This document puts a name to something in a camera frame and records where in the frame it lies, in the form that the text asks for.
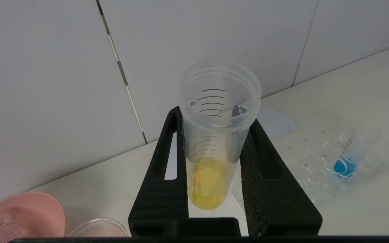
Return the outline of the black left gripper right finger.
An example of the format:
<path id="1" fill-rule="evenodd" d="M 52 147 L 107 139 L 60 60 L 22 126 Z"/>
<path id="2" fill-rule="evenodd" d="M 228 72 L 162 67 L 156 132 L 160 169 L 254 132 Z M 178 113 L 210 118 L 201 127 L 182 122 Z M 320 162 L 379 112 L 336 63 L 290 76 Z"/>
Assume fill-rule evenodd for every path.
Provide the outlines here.
<path id="1" fill-rule="evenodd" d="M 322 216 L 258 120 L 240 155 L 242 195 L 250 237 L 316 236 Z"/>

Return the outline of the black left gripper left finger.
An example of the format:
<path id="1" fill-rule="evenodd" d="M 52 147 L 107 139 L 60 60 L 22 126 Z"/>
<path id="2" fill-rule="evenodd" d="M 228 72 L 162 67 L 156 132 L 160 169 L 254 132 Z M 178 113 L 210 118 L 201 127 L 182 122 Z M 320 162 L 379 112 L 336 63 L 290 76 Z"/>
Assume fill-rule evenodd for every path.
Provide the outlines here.
<path id="1" fill-rule="evenodd" d="M 173 135 L 176 134 L 177 177 L 165 180 Z M 188 189 L 182 114 L 179 106 L 167 114 L 159 140 L 128 217 L 133 237 L 160 237 L 165 225 L 188 218 Z"/>

